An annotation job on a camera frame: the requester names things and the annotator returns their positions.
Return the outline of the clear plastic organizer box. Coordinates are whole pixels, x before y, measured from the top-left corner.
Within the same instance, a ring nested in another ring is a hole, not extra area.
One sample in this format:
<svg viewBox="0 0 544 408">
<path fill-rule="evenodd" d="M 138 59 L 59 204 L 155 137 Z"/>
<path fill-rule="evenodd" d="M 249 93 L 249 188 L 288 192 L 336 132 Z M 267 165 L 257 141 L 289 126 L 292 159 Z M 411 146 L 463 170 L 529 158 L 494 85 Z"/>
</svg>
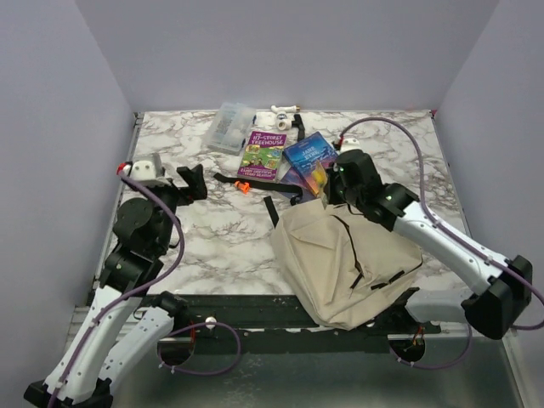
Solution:
<svg viewBox="0 0 544 408">
<path fill-rule="evenodd" d="M 257 111 L 241 103 L 222 103 L 206 133 L 211 150 L 238 155 L 256 120 Z"/>
</svg>

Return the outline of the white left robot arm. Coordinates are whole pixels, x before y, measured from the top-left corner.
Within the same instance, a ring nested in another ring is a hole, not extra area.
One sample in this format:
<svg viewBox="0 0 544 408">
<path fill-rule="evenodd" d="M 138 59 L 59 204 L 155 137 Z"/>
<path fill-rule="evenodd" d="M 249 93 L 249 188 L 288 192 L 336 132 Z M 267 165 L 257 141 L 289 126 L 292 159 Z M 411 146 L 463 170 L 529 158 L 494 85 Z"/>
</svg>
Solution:
<svg viewBox="0 0 544 408">
<path fill-rule="evenodd" d="M 45 379 L 26 389 L 24 399 L 35 407 L 111 406 L 116 387 L 159 339 L 182 334 L 191 322 L 187 303 L 163 292 L 128 334 L 118 336 L 148 289 L 169 275 L 161 258 L 171 235 L 182 232 L 176 210 L 207 198 L 203 167 L 177 168 L 184 187 L 166 177 L 155 159 L 123 163 L 117 172 L 141 195 L 117 211 L 117 244 L 105 259 L 93 302 L 70 347 Z"/>
</svg>

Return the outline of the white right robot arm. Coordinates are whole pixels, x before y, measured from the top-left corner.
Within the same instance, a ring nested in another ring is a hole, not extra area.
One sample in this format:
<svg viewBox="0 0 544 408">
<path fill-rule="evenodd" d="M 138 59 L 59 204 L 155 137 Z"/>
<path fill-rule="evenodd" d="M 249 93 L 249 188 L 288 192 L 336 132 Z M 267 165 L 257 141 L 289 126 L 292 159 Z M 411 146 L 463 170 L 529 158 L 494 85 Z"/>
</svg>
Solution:
<svg viewBox="0 0 544 408">
<path fill-rule="evenodd" d="M 412 241 L 467 285 L 472 294 L 460 306 L 474 329 L 499 340 L 513 328 L 531 301 L 533 267 L 528 259 L 508 259 L 452 228 L 404 185 L 384 183 L 362 150 L 340 154 L 326 175 L 330 203 L 347 203 L 369 221 Z"/>
</svg>

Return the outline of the orange rocket sharpener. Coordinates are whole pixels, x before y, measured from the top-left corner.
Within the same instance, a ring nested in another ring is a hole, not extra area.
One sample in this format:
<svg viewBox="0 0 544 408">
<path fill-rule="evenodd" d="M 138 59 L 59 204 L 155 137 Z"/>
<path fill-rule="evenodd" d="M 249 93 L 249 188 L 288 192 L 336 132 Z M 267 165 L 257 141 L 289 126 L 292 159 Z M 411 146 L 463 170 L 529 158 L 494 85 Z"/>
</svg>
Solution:
<svg viewBox="0 0 544 408">
<path fill-rule="evenodd" d="M 247 194 L 250 190 L 250 184 L 248 182 L 242 182 L 240 180 L 235 181 L 235 187 L 243 194 Z"/>
</svg>

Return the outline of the Jane Eyre book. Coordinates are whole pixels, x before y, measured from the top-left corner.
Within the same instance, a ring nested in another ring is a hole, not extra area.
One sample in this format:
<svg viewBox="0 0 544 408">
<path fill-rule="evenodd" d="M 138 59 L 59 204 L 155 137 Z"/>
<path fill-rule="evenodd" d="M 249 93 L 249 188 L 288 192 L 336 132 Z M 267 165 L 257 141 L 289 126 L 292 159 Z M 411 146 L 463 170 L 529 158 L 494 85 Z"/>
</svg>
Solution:
<svg viewBox="0 0 544 408">
<path fill-rule="evenodd" d="M 299 185 L 313 196 L 317 196 L 319 187 L 312 172 L 318 163 L 323 168 L 327 168 L 335 161 L 337 151 L 320 132 L 315 132 L 304 140 L 286 147 L 283 157 L 290 167 L 280 182 Z"/>
</svg>

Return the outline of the beige canvas student backpack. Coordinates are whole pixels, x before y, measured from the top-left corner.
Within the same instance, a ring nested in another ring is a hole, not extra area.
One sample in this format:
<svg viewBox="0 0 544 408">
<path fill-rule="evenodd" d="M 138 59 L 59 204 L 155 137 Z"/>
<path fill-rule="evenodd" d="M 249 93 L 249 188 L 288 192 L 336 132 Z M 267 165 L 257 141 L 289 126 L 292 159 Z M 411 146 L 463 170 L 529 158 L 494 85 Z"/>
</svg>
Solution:
<svg viewBox="0 0 544 408">
<path fill-rule="evenodd" d="M 319 326 L 352 330 L 405 293 L 422 266 L 418 245 L 345 205 L 290 207 L 271 233 L 283 279 Z"/>
</svg>

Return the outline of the white pipe fitting toy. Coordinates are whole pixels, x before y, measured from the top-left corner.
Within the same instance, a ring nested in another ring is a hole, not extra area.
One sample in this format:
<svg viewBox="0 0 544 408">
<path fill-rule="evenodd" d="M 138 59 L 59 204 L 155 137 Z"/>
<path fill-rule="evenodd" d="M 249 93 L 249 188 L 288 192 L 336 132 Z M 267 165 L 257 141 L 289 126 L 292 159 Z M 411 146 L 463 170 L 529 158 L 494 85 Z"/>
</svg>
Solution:
<svg viewBox="0 0 544 408">
<path fill-rule="evenodd" d="M 292 119 L 289 117 L 289 115 L 298 113 L 300 111 L 300 107 L 298 105 L 271 105 L 270 110 L 275 114 L 275 124 L 277 128 L 281 131 L 286 131 L 292 127 Z"/>
</svg>

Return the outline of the purple treehouse book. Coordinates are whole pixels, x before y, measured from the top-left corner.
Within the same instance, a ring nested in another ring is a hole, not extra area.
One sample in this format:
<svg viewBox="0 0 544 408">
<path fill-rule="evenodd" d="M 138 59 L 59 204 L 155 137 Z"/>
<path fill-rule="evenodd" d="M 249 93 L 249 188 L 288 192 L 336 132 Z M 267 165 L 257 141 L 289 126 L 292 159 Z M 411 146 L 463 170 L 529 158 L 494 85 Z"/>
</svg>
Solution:
<svg viewBox="0 0 544 408">
<path fill-rule="evenodd" d="M 253 131 L 244 149 L 237 176 L 275 181 L 285 145 L 286 135 L 283 133 Z"/>
</svg>

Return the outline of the aluminium rail frame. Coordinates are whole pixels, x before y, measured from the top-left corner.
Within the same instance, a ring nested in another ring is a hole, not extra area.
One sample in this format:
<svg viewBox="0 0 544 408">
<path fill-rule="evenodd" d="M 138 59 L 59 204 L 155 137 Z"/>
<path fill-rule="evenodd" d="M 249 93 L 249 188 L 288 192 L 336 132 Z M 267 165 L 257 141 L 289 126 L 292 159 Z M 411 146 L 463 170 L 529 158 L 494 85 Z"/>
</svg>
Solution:
<svg viewBox="0 0 544 408">
<path fill-rule="evenodd" d="M 90 308 L 88 306 L 74 308 L 66 338 L 68 343 L 70 343 L 78 333 L 82 323 L 88 315 L 89 310 Z"/>
</svg>

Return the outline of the banana eraser card pack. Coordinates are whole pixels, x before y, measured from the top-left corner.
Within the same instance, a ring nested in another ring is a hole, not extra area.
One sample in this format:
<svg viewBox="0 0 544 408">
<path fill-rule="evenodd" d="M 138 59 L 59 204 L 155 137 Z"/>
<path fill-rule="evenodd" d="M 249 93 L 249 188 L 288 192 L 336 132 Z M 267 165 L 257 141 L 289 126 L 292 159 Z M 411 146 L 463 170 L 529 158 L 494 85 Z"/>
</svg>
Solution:
<svg viewBox="0 0 544 408">
<path fill-rule="evenodd" d="M 320 161 L 316 162 L 311 172 L 312 191 L 316 197 L 327 197 L 328 195 L 329 171 Z"/>
</svg>

